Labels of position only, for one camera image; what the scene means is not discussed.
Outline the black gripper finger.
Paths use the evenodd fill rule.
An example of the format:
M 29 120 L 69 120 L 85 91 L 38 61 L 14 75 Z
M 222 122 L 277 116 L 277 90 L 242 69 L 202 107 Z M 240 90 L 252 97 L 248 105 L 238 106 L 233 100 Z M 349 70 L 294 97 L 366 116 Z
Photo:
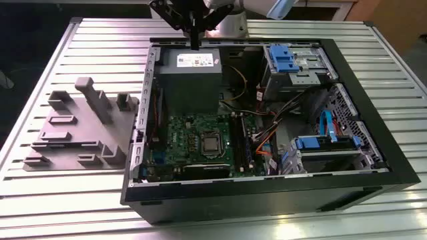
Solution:
M 200 49 L 200 34 L 205 31 L 212 31 L 220 21 L 232 11 L 232 6 L 221 6 L 210 13 L 206 7 L 194 8 L 194 49 Z
M 178 12 L 168 5 L 165 0 L 150 0 L 149 7 L 157 13 L 160 18 L 169 24 L 176 30 L 181 30 L 185 36 L 189 38 L 189 48 L 196 49 L 196 37 L 193 35 L 193 26 L 190 20 L 190 14 L 188 12 Z

